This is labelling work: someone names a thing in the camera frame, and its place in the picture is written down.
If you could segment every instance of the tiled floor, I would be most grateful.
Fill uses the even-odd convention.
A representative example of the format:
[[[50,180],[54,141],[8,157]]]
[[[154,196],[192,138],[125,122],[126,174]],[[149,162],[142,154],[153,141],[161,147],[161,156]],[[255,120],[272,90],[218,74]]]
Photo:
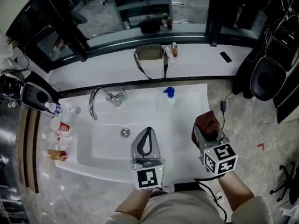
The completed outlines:
[[[231,91],[228,80],[182,81],[127,86],[125,89],[140,89],[157,86],[207,83],[210,109],[214,110],[220,124],[223,123],[220,101]],[[118,91],[119,87],[107,89]],[[89,94],[85,91],[70,95]],[[43,122],[49,118],[41,116]],[[227,98],[224,132],[235,145],[239,160],[235,172],[268,203],[274,223],[281,212],[276,202],[278,195],[269,191],[282,181],[281,164],[299,161],[299,122],[294,120],[277,124],[273,102],[244,99],[242,95]],[[22,199],[32,224],[99,224],[126,198],[133,186],[127,183],[109,182],[59,169],[54,162],[43,157],[48,143],[38,140],[37,175],[40,193],[33,194],[21,186]],[[265,150],[257,147],[264,143]],[[213,181],[214,192],[220,189]]]
[[[185,3],[185,6],[172,6],[173,20],[190,20],[194,23],[204,23],[209,0],[172,0]],[[88,22],[79,24],[78,28],[87,38],[94,35],[107,34],[121,31],[119,20],[116,16],[112,3],[102,4],[102,0],[90,0],[85,5],[81,1],[75,8]]]

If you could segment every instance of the chrome faucet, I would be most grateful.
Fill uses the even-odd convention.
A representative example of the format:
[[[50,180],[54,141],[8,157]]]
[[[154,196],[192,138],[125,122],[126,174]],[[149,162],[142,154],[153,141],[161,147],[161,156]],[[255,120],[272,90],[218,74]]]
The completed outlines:
[[[106,97],[106,100],[110,101],[115,107],[120,106],[121,101],[124,99],[127,99],[127,95],[126,95],[123,87],[121,88],[121,93],[119,93],[117,95],[113,95],[112,93],[107,93],[103,88],[100,88],[100,87],[95,89],[92,92],[92,94],[90,95],[89,103],[88,103],[90,115],[92,116],[92,118],[94,120],[97,120],[98,116],[94,112],[94,108],[93,108],[94,104],[93,103],[94,103],[94,99],[95,99],[96,95],[100,92],[102,92],[104,94],[104,96]]]

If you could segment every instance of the sink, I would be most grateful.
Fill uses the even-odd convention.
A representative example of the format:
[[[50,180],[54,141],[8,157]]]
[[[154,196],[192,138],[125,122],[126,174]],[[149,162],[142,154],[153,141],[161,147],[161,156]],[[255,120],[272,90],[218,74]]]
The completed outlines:
[[[212,177],[191,141],[196,117],[209,111],[206,84],[175,86],[174,105],[168,103],[165,88],[126,91],[128,99],[119,107],[98,94],[94,102],[98,120],[93,120],[88,111],[89,96],[59,100],[63,109],[60,118],[69,122],[72,142],[67,147],[57,146],[66,150],[68,159],[56,161],[56,166],[96,178],[133,182],[130,147],[150,126],[155,130],[161,158],[166,160],[165,185]],[[77,107],[81,108],[79,114],[74,112]],[[73,110],[71,116],[64,112],[68,110]],[[121,135],[123,128],[130,131],[128,137]]]

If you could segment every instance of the soap dispenser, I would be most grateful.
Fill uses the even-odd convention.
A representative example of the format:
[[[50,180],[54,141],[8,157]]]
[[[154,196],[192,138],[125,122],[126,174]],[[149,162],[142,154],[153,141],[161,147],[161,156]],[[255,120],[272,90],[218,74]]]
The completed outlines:
[[[163,93],[167,93],[167,100],[170,105],[173,105],[175,102],[174,91],[173,87],[167,87],[166,90],[163,91]]]

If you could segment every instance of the red marker on floor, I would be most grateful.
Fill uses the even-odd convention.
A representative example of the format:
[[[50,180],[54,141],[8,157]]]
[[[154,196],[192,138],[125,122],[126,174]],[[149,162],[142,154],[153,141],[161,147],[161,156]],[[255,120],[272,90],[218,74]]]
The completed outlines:
[[[265,151],[265,145],[262,143],[262,144],[258,144],[257,147],[263,147],[263,151]]]

